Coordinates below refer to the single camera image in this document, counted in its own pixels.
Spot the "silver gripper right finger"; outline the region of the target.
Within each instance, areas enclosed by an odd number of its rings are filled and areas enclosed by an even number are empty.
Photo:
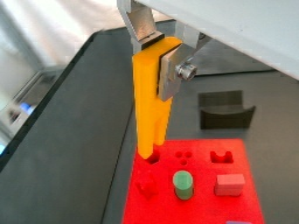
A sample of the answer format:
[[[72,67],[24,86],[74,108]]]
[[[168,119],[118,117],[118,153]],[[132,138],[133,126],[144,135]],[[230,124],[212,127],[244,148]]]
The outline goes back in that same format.
[[[162,102],[178,92],[181,81],[194,76],[197,67],[192,64],[193,55],[210,41],[209,36],[181,22],[174,24],[174,37],[181,43],[160,58],[157,96]]]

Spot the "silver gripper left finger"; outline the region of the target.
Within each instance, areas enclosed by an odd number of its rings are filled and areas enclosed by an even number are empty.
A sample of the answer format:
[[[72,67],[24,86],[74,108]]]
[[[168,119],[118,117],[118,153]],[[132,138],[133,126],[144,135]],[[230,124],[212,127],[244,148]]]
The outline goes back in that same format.
[[[116,0],[116,6],[130,35],[133,53],[138,53],[164,38],[156,30],[152,9],[136,0]]]

